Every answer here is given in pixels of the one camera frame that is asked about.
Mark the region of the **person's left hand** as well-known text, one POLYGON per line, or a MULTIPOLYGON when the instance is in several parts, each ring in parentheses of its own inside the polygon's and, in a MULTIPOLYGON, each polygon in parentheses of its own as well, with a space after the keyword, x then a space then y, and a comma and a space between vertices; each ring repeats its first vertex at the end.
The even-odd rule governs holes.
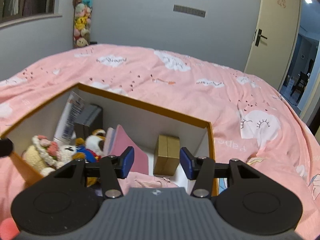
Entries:
POLYGON ((13 240, 20 233, 16 223, 12 218, 7 218, 1 222, 0 238, 1 240, 13 240))

